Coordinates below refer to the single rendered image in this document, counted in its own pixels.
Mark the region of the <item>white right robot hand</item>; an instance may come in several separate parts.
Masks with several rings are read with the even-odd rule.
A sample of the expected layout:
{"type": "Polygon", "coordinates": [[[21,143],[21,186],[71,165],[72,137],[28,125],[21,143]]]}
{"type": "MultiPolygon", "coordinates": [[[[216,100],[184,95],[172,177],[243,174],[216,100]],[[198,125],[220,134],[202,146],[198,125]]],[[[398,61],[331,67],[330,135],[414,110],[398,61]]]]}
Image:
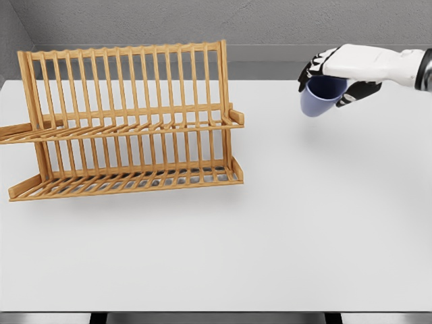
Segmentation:
{"type": "Polygon", "coordinates": [[[337,107],[359,101],[381,90],[387,79],[390,61],[397,53],[390,49],[345,44],[315,55],[298,77],[302,92],[313,76],[331,76],[354,80],[337,107]]]}

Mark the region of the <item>blue cup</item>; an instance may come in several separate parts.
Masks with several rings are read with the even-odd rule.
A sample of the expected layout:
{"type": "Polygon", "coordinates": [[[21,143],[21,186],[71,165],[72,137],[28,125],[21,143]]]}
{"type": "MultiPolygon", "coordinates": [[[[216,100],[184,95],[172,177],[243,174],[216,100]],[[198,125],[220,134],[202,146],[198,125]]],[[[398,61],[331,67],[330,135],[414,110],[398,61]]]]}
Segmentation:
{"type": "Polygon", "coordinates": [[[317,117],[333,107],[348,88],[344,78],[331,76],[313,76],[300,96],[300,106],[303,114],[317,117]]]}

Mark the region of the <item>wooden two-tier dish rack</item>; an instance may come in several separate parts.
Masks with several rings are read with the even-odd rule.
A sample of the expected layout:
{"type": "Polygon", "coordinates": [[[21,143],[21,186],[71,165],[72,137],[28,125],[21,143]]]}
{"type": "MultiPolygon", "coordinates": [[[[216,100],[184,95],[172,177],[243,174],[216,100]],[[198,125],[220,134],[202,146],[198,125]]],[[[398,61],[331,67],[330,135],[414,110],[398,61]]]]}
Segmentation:
{"type": "Polygon", "coordinates": [[[12,201],[241,184],[227,45],[19,51],[29,121],[0,144],[32,143],[38,173],[12,201]]]}

